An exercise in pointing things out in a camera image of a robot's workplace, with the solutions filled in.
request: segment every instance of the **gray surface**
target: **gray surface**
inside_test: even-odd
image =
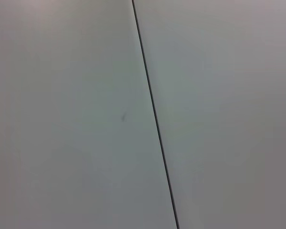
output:
[[[286,0],[135,0],[180,229],[286,229]]]
[[[0,229],[174,229],[132,5],[0,0]]]

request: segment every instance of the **panel seam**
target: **panel seam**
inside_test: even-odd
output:
[[[170,191],[170,196],[171,196],[171,201],[172,201],[172,206],[173,206],[173,211],[174,211],[176,227],[177,227],[177,229],[180,229],[180,227],[179,227],[179,220],[178,220],[177,211],[176,211],[175,200],[174,200],[173,191],[172,191],[171,180],[170,180],[170,176],[169,176],[168,169],[167,169],[167,163],[166,163],[166,158],[165,158],[165,153],[164,153],[164,148],[163,148],[163,143],[162,143],[162,138],[161,138],[161,133],[160,133],[160,127],[159,127],[157,112],[156,112],[156,108],[155,108],[155,104],[154,104],[152,87],[151,87],[151,82],[150,82],[150,78],[149,78],[149,74],[148,74],[146,58],[145,58],[145,54],[144,54],[144,48],[143,48],[143,43],[142,43],[140,27],[139,27],[139,22],[138,22],[138,17],[137,17],[137,12],[136,12],[136,8],[135,8],[134,0],[132,0],[132,4],[133,4],[133,12],[134,12],[134,17],[135,17],[135,23],[136,23],[136,26],[137,26],[139,40],[140,40],[140,46],[141,46],[141,51],[142,51],[142,56],[143,56],[143,62],[144,62],[147,82],[148,82],[148,88],[149,88],[149,92],[150,92],[150,96],[151,96],[151,100],[152,100],[152,105],[153,105],[153,114],[154,114],[154,118],[155,118],[155,121],[156,121],[156,127],[157,127],[159,142],[160,142],[160,148],[161,148],[161,152],[162,152],[162,158],[163,158],[163,162],[164,162],[164,168],[165,168],[168,188],[169,188],[169,191]]]

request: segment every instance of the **small mark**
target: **small mark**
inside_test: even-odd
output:
[[[126,115],[127,115],[127,113],[126,113],[126,112],[124,112],[124,114],[121,116],[121,121],[122,121],[122,122],[125,122]]]

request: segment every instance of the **smudge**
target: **smudge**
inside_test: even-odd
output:
[[[124,112],[124,114],[121,116],[121,121],[122,122],[125,122],[126,115],[127,115],[127,112]]]

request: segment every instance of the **white surface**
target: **white surface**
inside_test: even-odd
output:
[[[180,229],[286,229],[286,0],[135,0]]]
[[[174,229],[128,0],[0,0],[0,229]]]

